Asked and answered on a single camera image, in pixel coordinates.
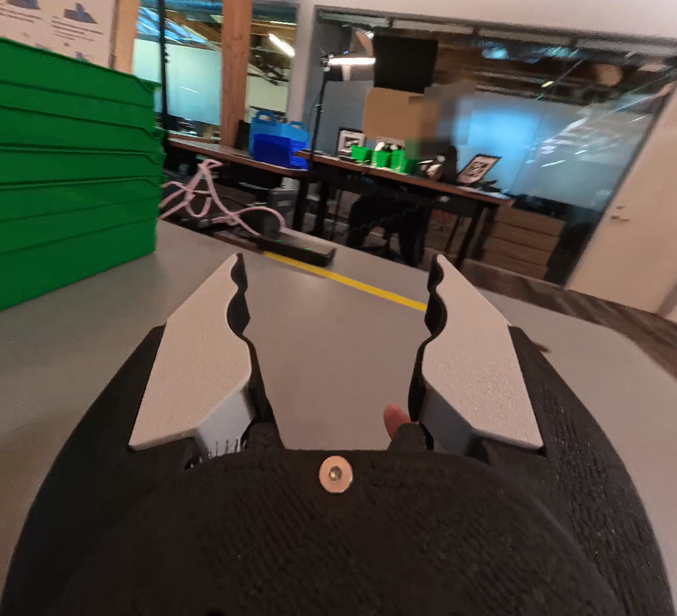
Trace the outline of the person's right hand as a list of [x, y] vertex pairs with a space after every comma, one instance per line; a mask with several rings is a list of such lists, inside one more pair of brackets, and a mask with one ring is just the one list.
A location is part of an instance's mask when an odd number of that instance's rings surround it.
[[408, 411], [396, 403], [389, 403], [386, 405], [383, 411], [383, 419], [390, 440], [395, 438], [398, 430], [403, 425], [411, 424]]

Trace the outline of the stack of cardboard boxes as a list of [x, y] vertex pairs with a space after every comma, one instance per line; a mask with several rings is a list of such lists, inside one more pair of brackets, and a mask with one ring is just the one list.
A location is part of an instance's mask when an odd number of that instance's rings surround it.
[[488, 224], [480, 261], [535, 280], [544, 280], [565, 228], [563, 220], [508, 206]]

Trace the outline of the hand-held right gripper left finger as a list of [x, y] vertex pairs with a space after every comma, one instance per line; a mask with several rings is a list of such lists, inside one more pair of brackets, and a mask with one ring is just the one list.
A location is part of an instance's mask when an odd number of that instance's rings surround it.
[[167, 319], [129, 447], [190, 439], [200, 459], [241, 451], [258, 423], [275, 425], [250, 314], [243, 254], [230, 256]]

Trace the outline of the black power strip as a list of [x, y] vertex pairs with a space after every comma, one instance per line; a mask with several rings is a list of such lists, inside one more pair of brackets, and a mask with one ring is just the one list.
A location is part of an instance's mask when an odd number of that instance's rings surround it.
[[314, 267], [326, 268], [334, 261], [336, 247], [305, 234], [289, 232], [270, 233], [255, 238], [263, 252], [291, 259]]

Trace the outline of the wooden post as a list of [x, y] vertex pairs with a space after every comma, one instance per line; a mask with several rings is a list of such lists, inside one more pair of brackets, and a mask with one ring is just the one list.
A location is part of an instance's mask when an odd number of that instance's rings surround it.
[[246, 112], [252, 0], [223, 0], [221, 24], [221, 144], [236, 144]]

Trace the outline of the white door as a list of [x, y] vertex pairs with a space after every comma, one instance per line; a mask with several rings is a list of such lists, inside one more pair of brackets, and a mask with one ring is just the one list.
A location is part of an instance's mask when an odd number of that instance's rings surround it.
[[566, 287], [676, 322], [676, 93]]

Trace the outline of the stack of blue bins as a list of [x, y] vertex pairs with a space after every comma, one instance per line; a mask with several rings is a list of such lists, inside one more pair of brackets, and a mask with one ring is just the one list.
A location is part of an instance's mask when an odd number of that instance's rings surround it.
[[287, 169], [307, 171], [308, 161], [297, 156], [309, 145], [302, 122], [279, 121], [271, 110], [259, 110], [250, 121], [248, 153], [252, 159]]

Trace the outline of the black light stand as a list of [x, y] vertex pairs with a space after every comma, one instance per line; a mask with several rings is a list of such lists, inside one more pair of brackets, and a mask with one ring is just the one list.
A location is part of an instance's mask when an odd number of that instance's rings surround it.
[[322, 112], [324, 109], [324, 96], [326, 93], [326, 86], [329, 82], [343, 82], [348, 77], [348, 70], [352, 68], [371, 68], [375, 65], [375, 56], [355, 55], [351, 53], [343, 53], [341, 55], [326, 55], [321, 58], [322, 64], [322, 81], [320, 90], [315, 103], [315, 121], [311, 135], [310, 160], [313, 162], [313, 157], [317, 151], [317, 139], [319, 136], [319, 126], [321, 122]]

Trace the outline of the brown cardboard panel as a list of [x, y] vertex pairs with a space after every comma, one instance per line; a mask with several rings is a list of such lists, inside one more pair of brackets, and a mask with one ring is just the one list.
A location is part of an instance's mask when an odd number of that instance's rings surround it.
[[396, 141], [419, 139], [424, 135], [422, 94], [373, 87], [366, 96], [362, 132], [368, 139]]

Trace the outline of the black flat panel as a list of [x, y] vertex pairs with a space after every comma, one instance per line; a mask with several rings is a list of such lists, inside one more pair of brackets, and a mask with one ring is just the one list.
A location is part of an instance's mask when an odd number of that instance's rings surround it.
[[438, 41], [377, 33], [372, 45], [375, 88], [422, 95], [431, 86]]

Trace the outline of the black hand-held device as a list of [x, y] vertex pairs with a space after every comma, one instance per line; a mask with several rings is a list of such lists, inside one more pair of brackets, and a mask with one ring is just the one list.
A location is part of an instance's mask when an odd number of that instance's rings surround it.
[[458, 150], [450, 145], [432, 160], [421, 161], [420, 173], [430, 181], [455, 185], [458, 178]]

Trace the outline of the thin black pole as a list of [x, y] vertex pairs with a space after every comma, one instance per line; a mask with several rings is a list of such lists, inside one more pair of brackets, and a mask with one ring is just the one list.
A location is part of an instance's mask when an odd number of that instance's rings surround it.
[[167, 54], [166, 54], [166, 10], [165, 0], [157, 0], [158, 13], [158, 44], [160, 52], [160, 121], [162, 129], [167, 133], [170, 129], [168, 93], [167, 93]]

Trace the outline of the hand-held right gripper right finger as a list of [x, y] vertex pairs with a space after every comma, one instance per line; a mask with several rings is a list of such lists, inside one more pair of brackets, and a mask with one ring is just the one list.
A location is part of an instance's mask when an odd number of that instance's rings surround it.
[[504, 316], [443, 255], [428, 276], [425, 325], [408, 395], [434, 451], [468, 456], [484, 439], [537, 452], [543, 438]]

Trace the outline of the stack of nested green bins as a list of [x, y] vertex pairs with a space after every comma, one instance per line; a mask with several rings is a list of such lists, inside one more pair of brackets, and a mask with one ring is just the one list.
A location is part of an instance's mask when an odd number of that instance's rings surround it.
[[156, 250], [158, 87], [1, 39], [1, 310]]

